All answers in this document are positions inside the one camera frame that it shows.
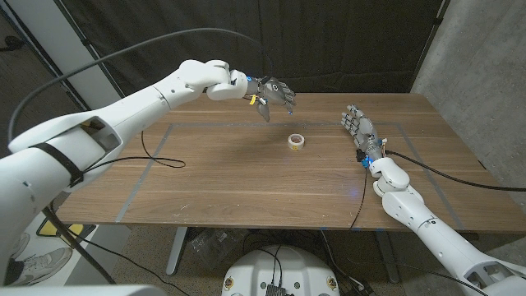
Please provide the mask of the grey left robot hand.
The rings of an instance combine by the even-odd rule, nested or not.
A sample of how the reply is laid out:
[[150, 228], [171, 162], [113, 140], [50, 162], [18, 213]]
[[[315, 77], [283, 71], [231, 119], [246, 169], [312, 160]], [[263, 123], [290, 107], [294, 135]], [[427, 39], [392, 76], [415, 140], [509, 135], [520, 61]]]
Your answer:
[[293, 113], [293, 107], [296, 105], [295, 93], [287, 84], [271, 76], [248, 77], [244, 97], [256, 106], [256, 111], [267, 122], [270, 121], [271, 105], [285, 107], [289, 114]]

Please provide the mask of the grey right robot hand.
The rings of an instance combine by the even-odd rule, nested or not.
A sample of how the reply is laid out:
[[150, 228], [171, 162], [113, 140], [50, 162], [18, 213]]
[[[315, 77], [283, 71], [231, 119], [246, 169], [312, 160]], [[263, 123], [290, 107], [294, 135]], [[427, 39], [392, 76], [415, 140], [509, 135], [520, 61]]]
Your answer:
[[371, 119], [355, 104], [347, 106], [340, 123], [353, 138], [355, 146], [371, 161], [385, 157], [383, 140], [378, 136]]

